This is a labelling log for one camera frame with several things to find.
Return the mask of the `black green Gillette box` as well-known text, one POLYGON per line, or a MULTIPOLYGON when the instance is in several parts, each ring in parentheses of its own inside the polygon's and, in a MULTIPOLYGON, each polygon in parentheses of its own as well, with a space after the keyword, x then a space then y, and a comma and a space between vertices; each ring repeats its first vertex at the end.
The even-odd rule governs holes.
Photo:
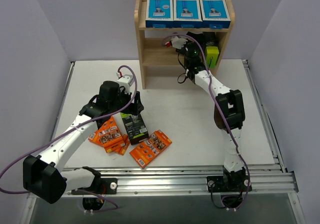
POLYGON ((149 138, 149 132, 141 114, 120 113, 120 116, 131 145, 137 145, 149 138))
POLYGON ((204 32, 203 50, 208 68, 214 68, 217 64, 220 51, 218 39, 214 32, 204 32))

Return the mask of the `blue Harry's razor box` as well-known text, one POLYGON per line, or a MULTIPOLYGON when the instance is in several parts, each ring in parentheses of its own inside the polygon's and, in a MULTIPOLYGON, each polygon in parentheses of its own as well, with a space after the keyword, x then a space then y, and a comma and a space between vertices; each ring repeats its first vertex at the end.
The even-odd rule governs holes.
POLYGON ((202 27, 214 30, 228 29, 231 24, 226 0, 199 0, 202 27))
POLYGON ((198 29, 202 27, 199 0, 173 0, 173 27, 198 29))

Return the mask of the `white Harry's razor blister pack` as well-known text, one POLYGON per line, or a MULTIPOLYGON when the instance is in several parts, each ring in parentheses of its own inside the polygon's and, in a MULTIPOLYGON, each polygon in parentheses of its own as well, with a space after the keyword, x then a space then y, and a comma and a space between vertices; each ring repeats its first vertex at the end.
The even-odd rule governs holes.
POLYGON ((173 0, 147 0, 145 26, 147 28, 173 28, 173 0))

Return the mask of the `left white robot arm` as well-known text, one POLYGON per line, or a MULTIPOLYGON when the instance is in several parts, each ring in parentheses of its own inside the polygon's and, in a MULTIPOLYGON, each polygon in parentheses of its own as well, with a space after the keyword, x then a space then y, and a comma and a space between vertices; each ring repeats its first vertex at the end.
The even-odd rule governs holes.
POLYGON ((101 173, 83 166, 71 171, 64 167, 74 152, 117 113, 137 115, 144 110, 132 75, 117 81, 104 81, 99 93, 82 107, 72 124, 56 141, 37 156, 23 161, 23 187, 49 204, 57 202, 68 191, 85 190, 90 194, 102 188, 101 173))

